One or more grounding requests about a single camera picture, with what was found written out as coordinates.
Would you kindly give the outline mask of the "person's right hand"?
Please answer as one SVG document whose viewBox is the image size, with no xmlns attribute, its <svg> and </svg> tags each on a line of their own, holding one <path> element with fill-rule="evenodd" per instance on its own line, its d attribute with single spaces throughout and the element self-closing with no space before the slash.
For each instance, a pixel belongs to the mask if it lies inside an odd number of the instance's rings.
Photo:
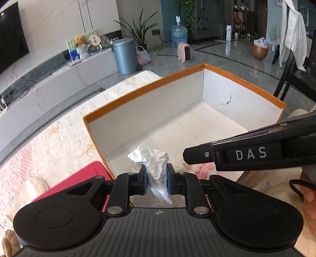
<svg viewBox="0 0 316 257">
<path fill-rule="evenodd" d="M 305 186 L 300 186 L 300 191 L 303 194 L 304 197 L 304 212 L 306 215 L 306 219 L 309 224 L 309 228 L 311 232 L 315 235 L 316 233 L 316 222 L 315 222 L 315 191 L 307 188 Z"/>
</svg>

